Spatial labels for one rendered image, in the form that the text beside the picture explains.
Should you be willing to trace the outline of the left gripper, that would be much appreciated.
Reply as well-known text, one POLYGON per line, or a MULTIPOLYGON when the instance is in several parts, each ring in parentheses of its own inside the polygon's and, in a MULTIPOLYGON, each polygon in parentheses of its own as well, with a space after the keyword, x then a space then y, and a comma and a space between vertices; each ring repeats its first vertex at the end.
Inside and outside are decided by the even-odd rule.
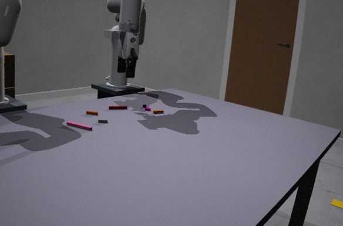
POLYGON ((117 72, 126 78, 134 78, 136 61, 139 58, 139 32, 120 32, 117 72), (127 60, 127 67, 126 61, 127 60), (131 61, 131 62, 129 62, 131 61))

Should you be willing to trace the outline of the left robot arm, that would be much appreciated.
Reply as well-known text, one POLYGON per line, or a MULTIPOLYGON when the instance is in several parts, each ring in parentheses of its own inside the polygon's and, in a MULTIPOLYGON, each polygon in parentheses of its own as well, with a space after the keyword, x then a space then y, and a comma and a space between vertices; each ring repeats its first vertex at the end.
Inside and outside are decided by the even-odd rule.
POLYGON ((107 8, 115 13, 115 20, 119 25, 111 30, 104 30, 104 37, 111 39, 110 78, 106 78, 106 86, 128 88, 130 84, 127 83, 126 72, 117 72, 119 36, 120 32, 139 32, 139 45, 143 44, 146 29, 144 0, 107 0, 107 8))

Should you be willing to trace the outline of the pink rod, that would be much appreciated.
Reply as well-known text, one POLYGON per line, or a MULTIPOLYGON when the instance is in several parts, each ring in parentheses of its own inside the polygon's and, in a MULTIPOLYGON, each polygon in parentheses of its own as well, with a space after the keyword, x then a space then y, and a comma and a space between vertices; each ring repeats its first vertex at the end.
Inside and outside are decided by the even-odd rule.
POLYGON ((90 127, 90 126, 85 126, 85 125, 78 124, 78 123, 67 122, 67 125, 68 125, 68 126, 72 126, 72 127, 77 127, 77 128, 80 128, 80 129, 84 129, 84 130, 88 130, 88 131, 91 131, 91 130, 92 130, 92 127, 90 127))

